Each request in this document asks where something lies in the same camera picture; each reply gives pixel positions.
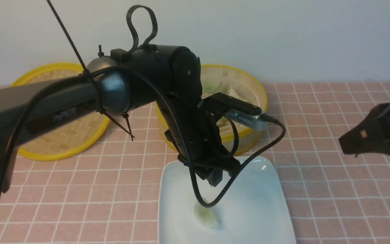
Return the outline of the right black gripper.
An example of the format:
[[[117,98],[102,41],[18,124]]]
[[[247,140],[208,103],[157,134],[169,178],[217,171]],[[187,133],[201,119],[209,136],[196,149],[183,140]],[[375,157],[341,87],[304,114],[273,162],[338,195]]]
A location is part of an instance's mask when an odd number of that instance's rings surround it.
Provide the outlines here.
[[[390,156],[390,102],[373,107],[361,123],[339,138],[339,143],[346,155]]]

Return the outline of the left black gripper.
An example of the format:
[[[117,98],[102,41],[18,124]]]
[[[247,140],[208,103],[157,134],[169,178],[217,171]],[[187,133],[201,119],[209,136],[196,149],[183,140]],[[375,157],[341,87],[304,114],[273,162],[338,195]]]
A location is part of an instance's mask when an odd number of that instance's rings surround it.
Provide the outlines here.
[[[178,159],[212,187],[222,181],[227,172],[232,179],[240,173],[240,162],[234,158],[239,145],[236,128],[234,143],[228,151],[222,144],[217,121],[203,108],[201,97],[189,99],[161,94],[158,108],[168,124],[166,138],[178,151]]]

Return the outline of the left black Piper robot arm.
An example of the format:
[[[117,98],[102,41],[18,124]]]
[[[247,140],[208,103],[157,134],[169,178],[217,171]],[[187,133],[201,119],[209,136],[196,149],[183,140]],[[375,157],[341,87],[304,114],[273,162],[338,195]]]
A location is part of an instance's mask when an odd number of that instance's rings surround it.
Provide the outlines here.
[[[242,168],[222,145],[216,125],[228,99],[201,95],[199,57],[182,46],[146,44],[129,52],[114,49],[77,76],[0,89],[0,196],[10,188],[20,145],[92,112],[125,116],[155,101],[192,182],[199,176],[217,186],[222,173],[229,173],[219,196],[204,203],[215,206]]]

